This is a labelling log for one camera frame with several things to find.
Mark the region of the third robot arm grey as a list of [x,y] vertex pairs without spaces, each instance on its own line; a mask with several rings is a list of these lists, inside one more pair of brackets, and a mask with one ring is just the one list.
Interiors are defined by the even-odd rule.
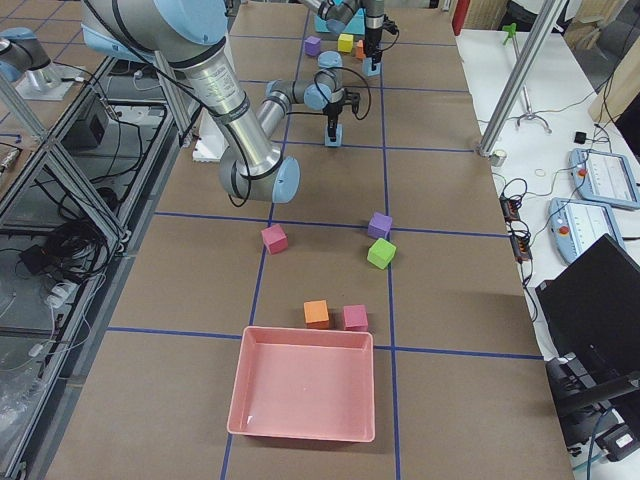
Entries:
[[60,83],[51,58],[35,33],[26,27],[1,32],[1,74],[11,83],[26,75],[37,91],[46,91]]

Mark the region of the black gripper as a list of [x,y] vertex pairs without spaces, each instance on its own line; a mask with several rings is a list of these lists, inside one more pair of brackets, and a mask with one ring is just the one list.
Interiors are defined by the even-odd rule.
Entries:
[[337,92],[337,95],[337,99],[329,102],[322,110],[322,113],[327,116],[327,127],[325,131],[326,141],[340,140],[340,123],[338,121],[338,117],[342,114],[345,107],[349,107],[355,117],[358,117],[359,113],[359,92],[342,89],[340,92]]
[[370,53],[366,55],[366,69],[379,70],[382,59],[382,51],[379,49],[382,33],[386,31],[392,35],[397,35],[398,26],[386,14],[379,16],[366,14],[364,25],[364,52]]

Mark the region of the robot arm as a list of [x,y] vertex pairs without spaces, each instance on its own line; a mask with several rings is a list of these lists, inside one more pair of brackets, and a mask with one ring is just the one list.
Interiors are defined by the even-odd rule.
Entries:
[[224,52],[228,28],[222,1],[86,1],[82,6],[85,42],[116,58],[147,61],[159,76],[179,71],[186,93],[208,112],[228,148],[219,179],[231,202],[288,203],[300,182],[298,161],[270,139],[293,105],[303,104],[327,118],[328,141],[336,145],[344,106],[357,109],[360,96],[347,90],[341,60],[329,52],[307,82],[276,80],[268,85],[258,111]]
[[301,0],[300,3],[326,22],[328,30],[336,35],[342,34],[356,13],[364,10],[365,60],[363,71],[367,76],[380,74],[384,49],[381,48],[384,31],[399,37],[399,27],[385,14],[383,0],[346,0],[336,4],[334,1]]

